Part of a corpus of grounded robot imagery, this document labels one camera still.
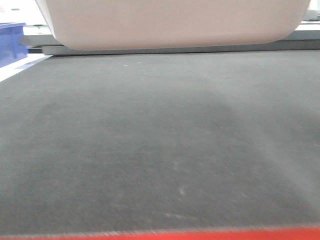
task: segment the blue container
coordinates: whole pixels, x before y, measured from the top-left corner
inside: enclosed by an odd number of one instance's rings
[[[0,68],[28,56],[28,49],[20,45],[25,23],[0,23]]]

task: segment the red edge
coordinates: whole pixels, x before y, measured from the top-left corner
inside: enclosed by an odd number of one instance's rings
[[[269,230],[186,231],[50,237],[0,237],[0,240],[320,240],[320,226]]]

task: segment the white floor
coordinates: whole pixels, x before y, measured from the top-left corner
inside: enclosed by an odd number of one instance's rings
[[[10,78],[11,76],[20,73],[21,71],[49,58],[51,56],[46,56],[42,53],[32,53],[28,54],[28,57],[11,63],[7,66],[0,67],[0,82]]]

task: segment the white wall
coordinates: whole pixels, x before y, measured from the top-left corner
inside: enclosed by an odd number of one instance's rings
[[[0,0],[0,23],[12,22],[46,25],[35,0]]]

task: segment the dark gray mat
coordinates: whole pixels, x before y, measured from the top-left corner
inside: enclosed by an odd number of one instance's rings
[[[320,52],[47,59],[0,83],[0,234],[320,223]]]

